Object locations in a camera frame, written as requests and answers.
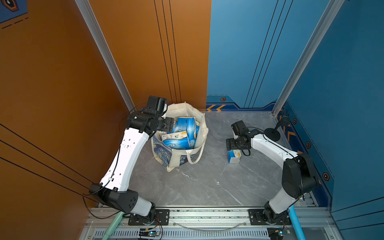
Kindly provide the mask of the blue tissue pack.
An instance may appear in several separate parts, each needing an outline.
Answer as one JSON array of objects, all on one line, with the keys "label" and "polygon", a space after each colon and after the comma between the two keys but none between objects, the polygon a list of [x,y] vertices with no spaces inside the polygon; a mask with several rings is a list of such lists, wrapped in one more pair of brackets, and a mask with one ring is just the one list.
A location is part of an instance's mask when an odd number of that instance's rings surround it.
[{"label": "blue tissue pack", "polygon": [[242,157],[241,150],[230,150],[228,152],[228,161],[230,164],[239,164]]},{"label": "blue tissue pack", "polygon": [[194,140],[189,140],[186,131],[163,135],[162,142],[166,146],[176,150],[192,149],[195,145]]},{"label": "blue tissue pack", "polygon": [[162,136],[163,136],[163,135],[166,135],[166,134],[167,134],[167,132],[157,131],[156,134],[155,134],[155,136],[156,136],[160,141],[162,141]]}]

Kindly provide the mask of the white-topped tissue pack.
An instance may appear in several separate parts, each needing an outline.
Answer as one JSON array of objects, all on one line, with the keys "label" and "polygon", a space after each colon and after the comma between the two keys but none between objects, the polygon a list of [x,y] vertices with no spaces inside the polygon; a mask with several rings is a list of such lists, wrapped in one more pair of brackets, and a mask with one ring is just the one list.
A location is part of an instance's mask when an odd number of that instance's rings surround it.
[{"label": "white-topped tissue pack", "polygon": [[196,119],[194,117],[178,117],[176,126],[174,127],[174,133],[187,132],[189,140],[195,140],[197,138],[196,132]]}]

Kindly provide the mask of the cream canvas bag blue print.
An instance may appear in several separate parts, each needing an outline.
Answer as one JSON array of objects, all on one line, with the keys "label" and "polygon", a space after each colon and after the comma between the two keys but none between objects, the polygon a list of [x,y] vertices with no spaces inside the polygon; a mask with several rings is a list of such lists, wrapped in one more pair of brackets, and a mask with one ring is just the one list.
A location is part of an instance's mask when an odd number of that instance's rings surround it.
[{"label": "cream canvas bag blue print", "polygon": [[205,114],[188,103],[172,104],[166,117],[175,120],[170,131],[157,132],[151,139],[155,160],[171,172],[179,166],[197,164],[203,154],[209,129]]}]

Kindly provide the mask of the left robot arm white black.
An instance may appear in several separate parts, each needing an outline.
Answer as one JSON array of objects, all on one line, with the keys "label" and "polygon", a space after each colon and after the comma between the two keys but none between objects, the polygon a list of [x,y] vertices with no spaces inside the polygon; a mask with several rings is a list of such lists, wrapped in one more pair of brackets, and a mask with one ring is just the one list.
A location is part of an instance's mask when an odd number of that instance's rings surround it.
[{"label": "left robot arm white black", "polygon": [[132,113],[110,168],[98,184],[92,184],[89,188],[89,195],[101,204],[124,214],[136,215],[145,224],[155,220],[156,205],[130,190],[129,183],[146,142],[157,131],[168,132],[173,128],[174,119],[166,117],[166,112],[143,108]]}]

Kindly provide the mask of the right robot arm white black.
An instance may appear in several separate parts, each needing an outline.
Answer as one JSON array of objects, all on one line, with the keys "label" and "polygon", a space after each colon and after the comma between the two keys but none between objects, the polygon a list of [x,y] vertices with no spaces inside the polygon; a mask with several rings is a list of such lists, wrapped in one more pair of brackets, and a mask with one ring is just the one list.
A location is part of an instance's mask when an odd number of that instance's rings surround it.
[{"label": "right robot arm white black", "polygon": [[282,169],[281,189],[269,200],[263,211],[264,221],[274,225],[286,215],[304,194],[319,185],[316,168],[308,154],[299,154],[267,138],[264,134],[226,139],[227,150],[257,150]]}]

